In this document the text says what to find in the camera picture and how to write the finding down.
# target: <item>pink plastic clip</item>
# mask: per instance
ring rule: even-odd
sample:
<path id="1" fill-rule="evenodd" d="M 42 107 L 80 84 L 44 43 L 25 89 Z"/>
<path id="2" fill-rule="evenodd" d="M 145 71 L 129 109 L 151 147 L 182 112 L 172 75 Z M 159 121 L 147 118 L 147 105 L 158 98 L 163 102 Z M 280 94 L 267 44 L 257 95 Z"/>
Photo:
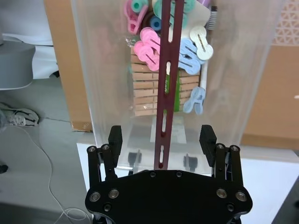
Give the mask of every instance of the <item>pink plastic clip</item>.
<path id="1" fill-rule="evenodd" d="M 153 48 L 147 43 L 138 41 L 134 46 L 134 52 L 139 60 L 145 62 L 151 71 L 159 70 L 160 56 L 154 54 Z"/>
<path id="2" fill-rule="evenodd" d="M 143 28 L 140 32 L 140 39 L 143 43 L 147 43 L 160 54 L 160 37 L 152 28 Z"/>
<path id="3" fill-rule="evenodd" d="M 129 33 L 136 35 L 149 7 L 147 5 L 144 5 L 142 7 L 140 13 L 136 14 L 133 12 L 133 10 L 131 8 L 132 1 L 133 0 L 126 1 L 125 5 L 124 5 L 124 13 L 125 13 L 126 18 L 128 19 Z"/>

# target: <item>red metal bar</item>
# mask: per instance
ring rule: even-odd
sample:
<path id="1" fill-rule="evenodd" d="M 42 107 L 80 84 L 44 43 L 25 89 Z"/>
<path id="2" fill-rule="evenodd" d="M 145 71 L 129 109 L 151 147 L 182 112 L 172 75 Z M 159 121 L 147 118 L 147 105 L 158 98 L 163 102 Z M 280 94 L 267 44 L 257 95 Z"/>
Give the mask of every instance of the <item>red metal bar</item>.
<path id="1" fill-rule="evenodd" d="M 161 49 L 159 64 L 159 84 L 158 84 L 158 103 L 157 103 L 157 125 L 155 142 L 155 162 L 154 169 L 167 169 L 169 160 L 169 149 L 171 142 L 172 120 L 174 111 L 174 100 L 178 75 L 178 58 L 181 41 L 184 0 L 175 0 L 175 15 L 173 26 L 173 39 L 168 42 L 169 19 L 171 0 L 162 1 L 162 30 L 161 30 Z M 169 91 L 165 93 L 166 64 L 171 63 Z M 162 130 L 163 113 L 166 115 L 165 132 Z M 164 147 L 163 160 L 160 162 L 161 147 Z"/>

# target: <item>white table surface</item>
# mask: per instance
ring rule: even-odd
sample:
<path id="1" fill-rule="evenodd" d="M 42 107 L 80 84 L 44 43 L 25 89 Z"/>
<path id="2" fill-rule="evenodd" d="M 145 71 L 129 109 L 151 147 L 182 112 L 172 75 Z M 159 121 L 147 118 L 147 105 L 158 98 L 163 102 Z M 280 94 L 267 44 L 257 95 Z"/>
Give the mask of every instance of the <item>white table surface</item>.
<path id="1" fill-rule="evenodd" d="M 78 153 L 86 189 L 89 189 L 88 158 L 86 149 L 94 145 L 92 133 L 85 133 L 78 141 Z M 288 149 L 241 147 L 244 187 L 253 200 L 253 208 L 241 216 L 243 224 L 270 224 L 299 175 L 299 158 Z M 115 170 L 118 177 L 128 171 Z"/>

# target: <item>transparent plastic container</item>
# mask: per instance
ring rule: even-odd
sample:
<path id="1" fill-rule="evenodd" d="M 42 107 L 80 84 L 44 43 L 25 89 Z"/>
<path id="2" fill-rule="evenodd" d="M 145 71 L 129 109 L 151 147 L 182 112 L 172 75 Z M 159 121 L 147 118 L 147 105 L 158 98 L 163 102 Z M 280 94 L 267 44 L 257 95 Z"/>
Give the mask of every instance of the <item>transparent plastic container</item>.
<path id="1" fill-rule="evenodd" d="M 196 157 L 196 173 L 210 174 L 199 144 L 202 124 L 218 141 L 239 144 L 253 104 L 282 0 L 216 1 L 217 23 L 211 35 L 204 112 L 174 113 L 168 169 L 188 170 L 185 157 Z M 130 73 L 130 42 L 124 0 L 72 0 L 86 92 L 96 144 L 107 143 L 110 128 L 121 125 L 119 168 L 130 169 L 128 154 L 139 152 L 136 170 L 153 169 L 155 115 L 136 117 Z"/>

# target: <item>white shoe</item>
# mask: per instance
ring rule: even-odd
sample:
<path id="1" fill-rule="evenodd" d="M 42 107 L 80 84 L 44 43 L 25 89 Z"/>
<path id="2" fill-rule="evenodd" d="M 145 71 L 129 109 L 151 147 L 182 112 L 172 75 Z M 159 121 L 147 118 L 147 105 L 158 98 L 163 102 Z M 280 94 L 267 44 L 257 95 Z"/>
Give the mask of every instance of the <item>white shoe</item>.
<path id="1" fill-rule="evenodd" d="M 33 110 L 21 108 L 14 109 L 5 103 L 0 103 L 0 110 L 4 113 L 7 123 L 12 126 L 37 126 L 39 117 Z"/>

